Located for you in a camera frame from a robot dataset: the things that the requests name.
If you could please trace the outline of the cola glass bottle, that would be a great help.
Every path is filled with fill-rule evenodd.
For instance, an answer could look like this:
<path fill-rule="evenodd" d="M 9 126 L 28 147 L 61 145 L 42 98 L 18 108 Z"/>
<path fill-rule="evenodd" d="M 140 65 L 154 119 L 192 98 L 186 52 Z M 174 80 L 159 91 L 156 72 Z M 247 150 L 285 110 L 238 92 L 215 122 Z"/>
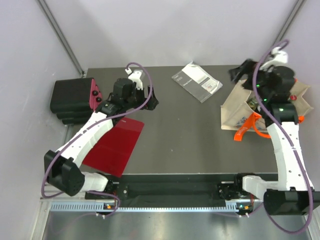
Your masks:
<path fill-rule="evenodd" d="M 294 94 L 291 94 L 290 96 L 289 96 L 289 98 L 288 98 L 288 100 L 290 101 L 290 102 L 294 102 L 294 101 L 296 101 L 298 99 L 298 97 L 296 96 L 296 95 L 294 95 Z"/>

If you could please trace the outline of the clear glass bottle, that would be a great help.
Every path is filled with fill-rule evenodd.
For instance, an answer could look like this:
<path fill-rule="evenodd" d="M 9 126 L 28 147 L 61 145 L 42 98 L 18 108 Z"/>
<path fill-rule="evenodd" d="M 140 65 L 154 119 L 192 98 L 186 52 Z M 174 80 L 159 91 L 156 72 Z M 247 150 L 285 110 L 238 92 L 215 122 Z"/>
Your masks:
<path fill-rule="evenodd" d="M 256 111 L 259 106 L 259 103 L 255 97 L 248 99 L 246 103 L 253 111 Z"/>

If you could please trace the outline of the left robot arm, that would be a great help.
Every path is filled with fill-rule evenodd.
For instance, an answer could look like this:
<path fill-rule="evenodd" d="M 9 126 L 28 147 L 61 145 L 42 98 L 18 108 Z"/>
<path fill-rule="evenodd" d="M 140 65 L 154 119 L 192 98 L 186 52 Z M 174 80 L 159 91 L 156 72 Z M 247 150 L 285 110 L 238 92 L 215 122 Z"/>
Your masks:
<path fill-rule="evenodd" d="M 119 78 L 107 100 L 98 105 L 78 133 L 58 150 L 45 154 L 44 182 L 70 197 L 89 191 L 105 199 L 113 194 L 114 187 L 106 175 L 82 172 L 80 166 L 98 141 L 124 116 L 137 110 L 152 111 L 158 105 L 153 85 L 148 86 L 145 95 L 139 83 L 139 80 Z"/>

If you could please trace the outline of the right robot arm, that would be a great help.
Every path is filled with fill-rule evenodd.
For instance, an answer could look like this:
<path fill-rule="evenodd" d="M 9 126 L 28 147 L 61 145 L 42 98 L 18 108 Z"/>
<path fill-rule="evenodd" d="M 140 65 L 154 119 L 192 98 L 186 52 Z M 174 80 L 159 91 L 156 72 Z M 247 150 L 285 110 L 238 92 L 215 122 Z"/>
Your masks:
<path fill-rule="evenodd" d="M 231 81 L 237 83 L 246 75 L 242 87 L 258 97 L 261 117 L 271 139 L 277 164 L 277 182 L 263 180 L 256 174 L 240 173 L 242 179 L 233 185 L 239 198 L 252 194 L 263 201 L 271 216 L 306 215 L 320 205 L 316 191 L 303 164 L 299 141 L 299 117 L 289 100 L 296 83 L 294 71 L 283 64 L 258 67 L 246 59 L 229 70 Z"/>

